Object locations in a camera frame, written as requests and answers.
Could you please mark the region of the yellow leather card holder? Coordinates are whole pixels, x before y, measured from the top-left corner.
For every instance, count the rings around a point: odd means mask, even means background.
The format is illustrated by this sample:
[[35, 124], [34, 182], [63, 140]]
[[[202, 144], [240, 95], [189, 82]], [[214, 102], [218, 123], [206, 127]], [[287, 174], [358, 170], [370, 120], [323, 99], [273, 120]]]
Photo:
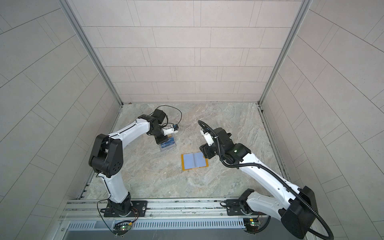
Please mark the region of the yellow leather card holder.
[[209, 166], [208, 159], [206, 159], [201, 152], [182, 154], [181, 162], [183, 171], [206, 168]]

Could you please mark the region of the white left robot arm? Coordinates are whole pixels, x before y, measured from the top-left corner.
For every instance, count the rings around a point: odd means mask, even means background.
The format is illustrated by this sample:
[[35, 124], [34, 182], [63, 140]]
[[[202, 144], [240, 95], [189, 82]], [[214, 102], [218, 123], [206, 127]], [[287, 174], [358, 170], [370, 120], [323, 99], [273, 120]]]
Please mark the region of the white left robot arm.
[[168, 136], [179, 129], [178, 125], [167, 128], [162, 125], [167, 115], [159, 109], [151, 115], [141, 115], [123, 129], [108, 134], [100, 134], [94, 141], [89, 165], [101, 178], [109, 193], [108, 206], [116, 215], [126, 216], [131, 212], [131, 196], [120, 173], [124, 165], [123, 149], [143, 134], [153, 136], [156, 144], [168, 140]]

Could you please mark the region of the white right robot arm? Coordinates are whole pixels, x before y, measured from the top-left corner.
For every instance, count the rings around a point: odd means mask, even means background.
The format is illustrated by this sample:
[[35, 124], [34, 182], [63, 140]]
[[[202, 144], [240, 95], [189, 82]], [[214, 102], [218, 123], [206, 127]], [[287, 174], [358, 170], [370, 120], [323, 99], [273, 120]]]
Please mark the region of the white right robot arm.
[[299, 186], [276, 174], [252, 151], [243, 144], [234, 144], [231, 134], [223, 128], [212, 129], [199, 121], [201, 134], [206, 144], [200, 146], [204, 157], [211, 159], [218, 156], [227, 168], [236, 168], [251, 176], [269, 191], [274, 199], [262, 201], [255, 191], [248, 189], [240, 197], [243, 212], [262, 212], [282, 222], [283, 226], [296, 238], [303, 239], [307, 233], [322, 239], [332, 239], [333, 235], [324, 236], [311, 228], [315, 220], [324, 223], [319, 215], [314, 191], [307, 186]]

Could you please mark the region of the blue card in stand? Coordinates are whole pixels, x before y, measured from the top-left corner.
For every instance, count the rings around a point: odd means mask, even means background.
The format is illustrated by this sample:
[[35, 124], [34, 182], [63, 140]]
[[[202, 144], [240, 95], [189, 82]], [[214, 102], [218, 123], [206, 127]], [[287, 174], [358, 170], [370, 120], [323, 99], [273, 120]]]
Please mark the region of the blue card in stand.
[[169, 138], [165, 143], [160, 144], [161, 150], [167, 150], [175, 146], [175, 139]]

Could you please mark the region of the perforated vent strip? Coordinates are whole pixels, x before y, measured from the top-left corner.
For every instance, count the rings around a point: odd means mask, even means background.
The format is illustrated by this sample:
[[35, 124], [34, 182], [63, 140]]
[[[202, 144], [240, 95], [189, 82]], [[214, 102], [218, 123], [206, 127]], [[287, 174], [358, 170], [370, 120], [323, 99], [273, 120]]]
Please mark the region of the perforated vent strip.
[[[71, 221], [69, 231], [114, 230], [116, 221]], [[178, 230], [178, 229], [244, 229], [242, 219], [162, 219], [137, 220], [131, 230]]]

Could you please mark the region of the right green circuit board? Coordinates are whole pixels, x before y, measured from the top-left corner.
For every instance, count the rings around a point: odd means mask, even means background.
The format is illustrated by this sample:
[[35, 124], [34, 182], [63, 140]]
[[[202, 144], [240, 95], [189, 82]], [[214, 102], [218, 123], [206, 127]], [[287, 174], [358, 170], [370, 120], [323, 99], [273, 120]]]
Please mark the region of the right green circuit board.
[[245, 232], [254, 233], [254, 232], [257, 232], [259, 230], [259, 227], [260, 227], [259, 219], [244, 218], [243, 222], [244, 222], [244, 227], [245, 227], [244, 231]]

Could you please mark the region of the green circuit board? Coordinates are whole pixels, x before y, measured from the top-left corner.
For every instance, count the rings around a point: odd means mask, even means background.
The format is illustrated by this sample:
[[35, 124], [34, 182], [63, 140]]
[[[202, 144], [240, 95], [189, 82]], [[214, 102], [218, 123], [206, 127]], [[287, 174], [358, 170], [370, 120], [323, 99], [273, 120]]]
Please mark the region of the green circuit board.
[[129, 231], [132, 228], [132, 221], [122, 221], [114, 225], [115, 231]]
[[259, 219], [244, 218], [243, 222], [244, 222], [244, 227], [245, 227], [244, 231], [245, 232], [254, 233], [254, 232], [257, 232], [259, 230], [259, 227], [260, 227]]

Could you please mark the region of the left green circuit board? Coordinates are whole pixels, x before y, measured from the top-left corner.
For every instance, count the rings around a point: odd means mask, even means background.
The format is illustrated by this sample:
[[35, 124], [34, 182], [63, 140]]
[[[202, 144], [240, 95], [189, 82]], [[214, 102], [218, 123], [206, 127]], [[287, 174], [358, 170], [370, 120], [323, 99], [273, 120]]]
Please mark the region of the left green circuit board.
[[114, 225], [115, 231], [129, 231], [132, 228], [132, 221], [122, 221]]

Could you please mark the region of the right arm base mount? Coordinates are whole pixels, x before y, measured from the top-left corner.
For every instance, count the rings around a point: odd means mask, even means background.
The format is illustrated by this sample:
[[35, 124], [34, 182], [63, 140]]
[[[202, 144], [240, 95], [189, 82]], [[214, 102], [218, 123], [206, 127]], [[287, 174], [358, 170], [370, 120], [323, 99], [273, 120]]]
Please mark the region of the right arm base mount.
[[220, 203], [220, 205], [227, 210], [228, 216], [263, 216], [262, 212], [255, 212], [251, 210], [245, 201], [238, 199], [227, 199]]

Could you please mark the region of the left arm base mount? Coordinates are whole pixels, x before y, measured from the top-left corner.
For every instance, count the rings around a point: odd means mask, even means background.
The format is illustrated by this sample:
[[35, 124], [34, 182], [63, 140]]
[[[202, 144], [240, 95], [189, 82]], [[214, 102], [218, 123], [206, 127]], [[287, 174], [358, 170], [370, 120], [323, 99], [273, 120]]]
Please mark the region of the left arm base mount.
[[147, 201], [130, 201], [118, 204], [108, 200], [107, 207], [100, 209], [100, 212], [107, 218], [144, 217], [147, 206]]

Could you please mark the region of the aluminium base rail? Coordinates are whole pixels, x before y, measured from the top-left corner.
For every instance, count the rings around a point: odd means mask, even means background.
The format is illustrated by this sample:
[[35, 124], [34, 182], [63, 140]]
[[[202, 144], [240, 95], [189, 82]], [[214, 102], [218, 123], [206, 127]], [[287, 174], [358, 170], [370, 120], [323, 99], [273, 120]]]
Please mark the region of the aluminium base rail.
[[[107, 207], [106, 200], [70, 200], [66, 203], [60, 220], [160, 220], [160, 219], [213, 219], [213, 218], [253, 218], [256, 216], [228, 216], [227, 210], [220, 203], [223, 198], [186, 198], [186, 199], [133, 199], [147, 201], [144, 217], [107, 218], [100, 209]], [[255, 212], [279, 219], [284, 211], [282, 205], [269, 197], [256, 197], [257, 207], [249, 206]]]

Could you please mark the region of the left corner metal post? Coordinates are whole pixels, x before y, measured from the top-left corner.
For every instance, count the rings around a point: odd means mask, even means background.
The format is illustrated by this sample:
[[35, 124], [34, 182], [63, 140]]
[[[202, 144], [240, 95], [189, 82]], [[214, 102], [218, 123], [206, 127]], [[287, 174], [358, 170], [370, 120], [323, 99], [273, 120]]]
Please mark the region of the left corner metal post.
[[97, 56], [94, 48], [92, 47], [89, 39], [87, 38], [82, 26], [80, 25], [78, 19], [76, 18], [70, 4], [68, 1], [65, 0], [58, 0], [58, 3], [61, 7], [61, 9], [64, 12], [64, 15], [68, 19], [69, 23], [71, 24], [72, 28], [74, 29], [75, 33], [77, 34], [81, 44], [87, 51], [91, 61], [95, 65], [96, 69], [98, 70], [99, 74], [101, 75], [102, 79], [105, 81], [111, 92], [113, 93], [115, 99], [119, 103], [120, 107], [122, 108], [124, 103], [122, 102], [116, 88], [113, 86], [111, 79], [109, 78], [107, 72], [105, 71], [105, 68], [102, 66], [102, 63], [100, 61], [100, 58]]

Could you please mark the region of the corner metal post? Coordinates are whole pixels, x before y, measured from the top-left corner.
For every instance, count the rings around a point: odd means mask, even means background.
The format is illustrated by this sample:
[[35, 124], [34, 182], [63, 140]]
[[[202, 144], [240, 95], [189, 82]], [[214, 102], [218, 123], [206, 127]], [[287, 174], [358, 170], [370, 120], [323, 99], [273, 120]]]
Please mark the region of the corner metal post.
[[98, 70], [99, 74], [101, 75], [102, 79], [105, 81], [111, 92], [113, 93], [115, 99], [119, 103], [120, 107], [122, 108], [124, 103], [122, 102], [116, 88], [113, 86], [111, 79], [109, 78], [107, 72], [105, 71], [105, 68], [102, 66], [102, 63], [100, 61], [100, 58], [97, 56], [94, 48], [92, 47], [89, 39], [87, 38], [82, 26], [80, 25], [78, 19], [76, 18], [70, 4], [68, 1], [65, 0], [58, 0], [58, 3], [61, 7], [61, 9], [64, 12], [64, 15], [68, 19], [69, 23], [71, 24], [72, 28], [74, 29], [75, 33], [77, 34], [81, 44], [87, 51], [91, 61], [95, 65], [96, 69]]
[[306, 14], [307, 14], [309, 8], [310, 8], [311, 3], [312, 3], [311, 0], [304, 0], [301, 4], [300, 8], [299, 8], [298, 14], [297, 14], [297, 16], [293, 22], [293, 25], [289, 31], [287, 39], [285, 40], [285, 43], [284, 43], [283, 48], [281, 50], [281, 53], [277, 59], [275, 66], [273, 67], [273, 70], [272, 70], [270, 78], [267, 82], [266, 88], [262, 93], [261, 99], [259, 101], [260, 107], [266, 101], [267, 95], [268, 95], [270, 89], [272, 88], [273, 82], [274, 82], [275, 78], [277, 77], [277, 74], [278, 74], [278, 72], [279, 72], [288, 52], [289, 52], [289, 49], [290, 49], [290, 47], [291, 47], [291, 45], [295, 39], [295, 36], [297, 35], [297, 33], [300, 29], [300, 26], [301, 26]]

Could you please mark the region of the right corner metal post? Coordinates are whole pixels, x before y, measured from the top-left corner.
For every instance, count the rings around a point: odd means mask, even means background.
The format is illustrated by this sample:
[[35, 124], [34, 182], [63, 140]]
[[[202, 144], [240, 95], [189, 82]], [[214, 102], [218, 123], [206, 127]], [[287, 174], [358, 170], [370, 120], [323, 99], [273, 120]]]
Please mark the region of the right corner metal post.
[[283, 48], [281, 50], [281, 53], [277, 59], [275, 66], [273, 67], [273, 70], [272, 70], [270, 78], [267, 82], [266, 88], [262, 93], [261, 99], [259, 101], [260, 107], [266, 101], [267, 95], [268, 95], [270, 89], [272, 88], [273, 82], [274, 82], [275, 78], [277, 77], [277, 74], [278, 74], [278, 72], [279, 72], [288, 52], [289, 52], [289, 49], [290, 49], [290, 47], [291, 47], [291, 45], [295, 39], [295, 36], [297, 35], [297, 33], [300, 29], [300, 26], [301, 26], [306, 14], [307, 14], [309, 8], [310, 8], [311, 3], [312, 3], [311, 0], [304, 0], [301, 4], [300, 8], [299, 8], [298, 14], [297, 14], [297, 16], [293, 22], [293, 25], [289, 31], [287, 39], [285, 40], [285, 43], [284, 43]]

